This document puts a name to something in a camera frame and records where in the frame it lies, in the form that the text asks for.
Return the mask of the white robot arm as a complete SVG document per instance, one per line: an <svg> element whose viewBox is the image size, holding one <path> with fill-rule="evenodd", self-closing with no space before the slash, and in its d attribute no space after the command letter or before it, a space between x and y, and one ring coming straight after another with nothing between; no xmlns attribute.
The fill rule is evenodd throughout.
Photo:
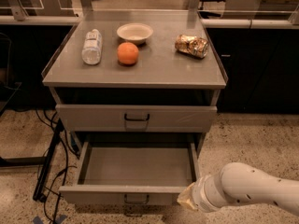
<svg viewBox="0 0 299 224"><path fill-rule="evenodd" d="M299 182L232 162L215 175L201 177L190 184L179 194L177 202L190 210L206 213L227 206L267 203L299 216Z"/></svg>

